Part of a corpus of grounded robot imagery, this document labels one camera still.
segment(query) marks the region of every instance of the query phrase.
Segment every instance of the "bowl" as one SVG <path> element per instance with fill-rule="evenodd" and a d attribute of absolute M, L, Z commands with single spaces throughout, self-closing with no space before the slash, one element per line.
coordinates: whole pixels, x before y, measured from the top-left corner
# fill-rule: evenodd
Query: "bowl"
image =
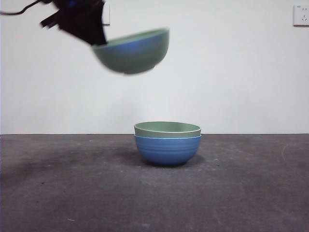
<path fill-rule="evenodd" d="M 169 29 L 154 29 L 91 46 L 97 58 L 110 70 L 135 74 L 152 69 L 165 57 Z"/>
<path fill-rule="evenodd" d="M 182 122 L 142 122 L 134 125 L 135 134 L 151 138 L 191 138 L 201 134 L 199 126 Z"/>
<path fill-rule="evenodd" d="M 135 135 L 141 155 L 158 165 L 178 165 L 189 161 L 197 152 L 201 135 L 192 138 L 148 138 Z"/>

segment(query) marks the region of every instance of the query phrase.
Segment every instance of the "green bowl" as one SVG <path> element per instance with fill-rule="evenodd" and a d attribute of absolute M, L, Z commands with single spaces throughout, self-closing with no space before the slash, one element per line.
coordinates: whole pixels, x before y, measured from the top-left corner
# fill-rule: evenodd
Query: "green bowl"
<path fill-rule="evenodd" d="M 93 45 L 97 58 L 110 70 L 134 74 L 152 69 L 169 48 L 169 29 L 155 29 Z"/>
<path fill-rule="evenodd" d="M 134 125 L 135 134 L 149 138 L 192 138 L 201 135 L 199 126 L 181 122 L 142 122 Z"/>

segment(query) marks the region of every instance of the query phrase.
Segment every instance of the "cable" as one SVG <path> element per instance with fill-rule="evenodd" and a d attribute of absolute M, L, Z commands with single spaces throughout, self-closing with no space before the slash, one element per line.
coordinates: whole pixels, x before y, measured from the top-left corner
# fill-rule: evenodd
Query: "cable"
<path fill-rule="evenodd" d="M 31 3 L 30 5 L 26 6 L 24 9 L 22 9 L 20 12 L 3 12 L 0 11 L 0 15 L 20 15 L 22 13 L 24 13 L 28 8 L 30 8 L 31 6 L 34 6 L 35 4 L 39 3 L 42 0 L 36 0 L 35 2 Z"/>

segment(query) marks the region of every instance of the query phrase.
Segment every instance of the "electrical outlet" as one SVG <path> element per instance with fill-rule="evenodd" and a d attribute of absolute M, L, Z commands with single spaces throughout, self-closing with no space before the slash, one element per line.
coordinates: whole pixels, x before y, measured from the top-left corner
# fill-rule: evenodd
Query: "electrical outlet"
<path fill-rule="evenodd" d="M 293 6 L 294 27 L 309 27 L 309 5 Z"/>

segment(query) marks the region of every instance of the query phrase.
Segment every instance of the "blue ceramic bowl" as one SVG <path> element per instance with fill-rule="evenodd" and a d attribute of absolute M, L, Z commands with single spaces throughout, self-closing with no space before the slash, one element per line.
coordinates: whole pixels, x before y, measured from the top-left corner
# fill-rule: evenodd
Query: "blue ceramic bowl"
<path fill-rule="evenodd" d="M 136 146 L 148 161 L 178 165 L 190 160 L 198 150 L 201 135 L 191 138 L 148 138 L 135 135 Z"/>

